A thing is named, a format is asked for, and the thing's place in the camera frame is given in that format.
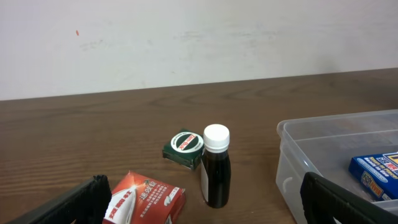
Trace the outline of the blue fever patch box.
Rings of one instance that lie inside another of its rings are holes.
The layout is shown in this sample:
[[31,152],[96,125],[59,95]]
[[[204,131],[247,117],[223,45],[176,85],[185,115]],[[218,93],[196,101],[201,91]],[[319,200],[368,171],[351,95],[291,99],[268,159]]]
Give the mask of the blue fever patch box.
[[376,200],[397,200],[397,152],[352,157],[348,170]]

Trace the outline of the red medicine box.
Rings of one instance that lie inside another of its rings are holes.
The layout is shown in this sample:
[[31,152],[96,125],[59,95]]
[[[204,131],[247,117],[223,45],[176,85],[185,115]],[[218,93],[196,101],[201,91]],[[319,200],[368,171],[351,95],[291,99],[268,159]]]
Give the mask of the red medicine box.
[[185,201],[185,189],[130,171],[112,191],[103,223],[173,224]]

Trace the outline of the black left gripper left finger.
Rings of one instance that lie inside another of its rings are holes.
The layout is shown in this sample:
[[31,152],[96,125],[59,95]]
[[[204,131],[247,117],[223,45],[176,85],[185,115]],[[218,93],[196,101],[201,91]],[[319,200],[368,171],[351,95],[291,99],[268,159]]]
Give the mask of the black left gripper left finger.
[[102,224],[111,197],[107,176],[94,175],[61,196],[15,218],[9,224]]

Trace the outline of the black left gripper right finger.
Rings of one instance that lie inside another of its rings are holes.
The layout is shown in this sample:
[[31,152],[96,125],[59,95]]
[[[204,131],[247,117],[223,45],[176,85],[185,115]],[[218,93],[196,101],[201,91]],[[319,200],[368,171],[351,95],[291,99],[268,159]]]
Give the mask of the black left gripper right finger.
[[308,224],[397,224],[397,215],[314,172],[304,175],[300,195]]

